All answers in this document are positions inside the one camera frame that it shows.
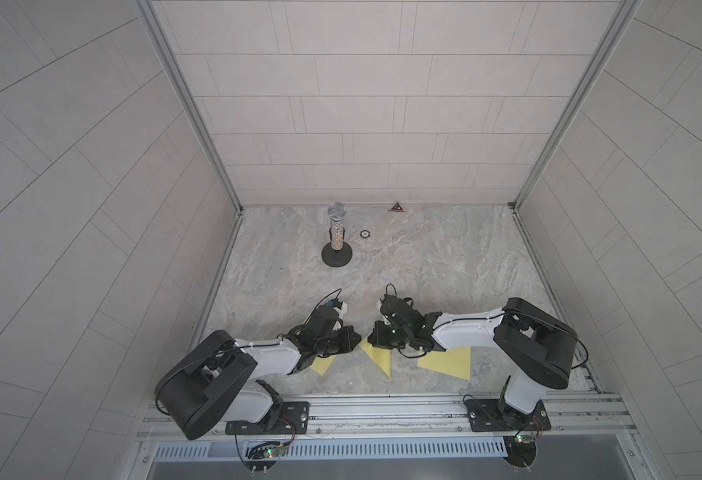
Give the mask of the yellow square paper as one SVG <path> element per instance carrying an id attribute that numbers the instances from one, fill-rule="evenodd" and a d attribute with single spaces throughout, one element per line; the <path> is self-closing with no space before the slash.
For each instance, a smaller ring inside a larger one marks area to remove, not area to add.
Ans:
<path id="1" fill-rule="evenodd" d="M 360 352 L 364 352 L 365 355 L 375 363 L 377 368 L 380 369 L 388 379 L 391 378 L 392 357 L 390 350 L 373 347 L 367 340 L 362 340 L 352 349 L 351 355 L 358 357 Z M 331 368 L 334 359 L 334 356 L 327 358 L 317 357 L 310 366 L 310 369 L 320 376 L 324 376 L 327 370 Z M 334 368 L 333 372 L 349 376 L 355 372 L 356 367 L 358 367 L 357 363 L 345 361 L 340 367 Z"/>

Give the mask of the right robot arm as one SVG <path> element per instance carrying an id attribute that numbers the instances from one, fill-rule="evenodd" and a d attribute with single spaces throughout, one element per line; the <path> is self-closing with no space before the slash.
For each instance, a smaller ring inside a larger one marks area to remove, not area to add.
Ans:
<path id="1" fill-rule="evenodd" d="M 368 342 L 381 349 L 410 348 L 421 354 L 463 347 L 497 347 L 517 366 L 499 400 L 500 412 L 529 417 L 551 390 L 569 385 L 581 341 L 571 327 L 530 302 L 510 298 L 482 313 L 422 314 L 409 297 L 386 294 L 377 302 L 382 319 Z"/>

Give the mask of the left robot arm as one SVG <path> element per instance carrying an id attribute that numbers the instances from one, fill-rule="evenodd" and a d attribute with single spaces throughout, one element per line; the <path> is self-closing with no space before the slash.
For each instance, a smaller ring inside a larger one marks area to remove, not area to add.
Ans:
<path id="1" fill-rule="evenodd" d="M 188 440 L 220 422 L 228 435 L 303 433 L 309 404 L 286 402 L 265 378 L 353 352 L 362 336 L 344 323 L 346 311 L 346 304 L 330 300 L 272 340 L 247 341 L 216 330 L 159 380 L 155 406 Z"/>

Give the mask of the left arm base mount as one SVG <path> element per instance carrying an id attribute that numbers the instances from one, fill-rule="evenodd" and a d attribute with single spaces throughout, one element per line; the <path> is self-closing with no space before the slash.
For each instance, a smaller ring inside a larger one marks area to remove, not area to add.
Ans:
<path id="1" fill-rule="evenodd" d="M 225 411 L 225 434 L 305 434 L 309 413 L 309 402 L 285 401 L 271 385 L 258 379 L 250 389 L 241 390 Z"/>

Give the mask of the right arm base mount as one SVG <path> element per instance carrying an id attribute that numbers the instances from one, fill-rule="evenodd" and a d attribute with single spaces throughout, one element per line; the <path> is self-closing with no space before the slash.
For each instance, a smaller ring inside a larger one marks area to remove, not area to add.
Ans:
<path id="1" fill-rule="evenodd" d="M 548 413 L 541 400 L 538 400 L 532 413 L 524 413 L 507 404 L 505 393 L 510 383 L 508 377 L 498 398 L 475 398 L 471 394 L 463 396 L 471 430 L 477 432 L 511 431 L 518 435 L 525 430 L 541 436 L 551 430 Z"/>

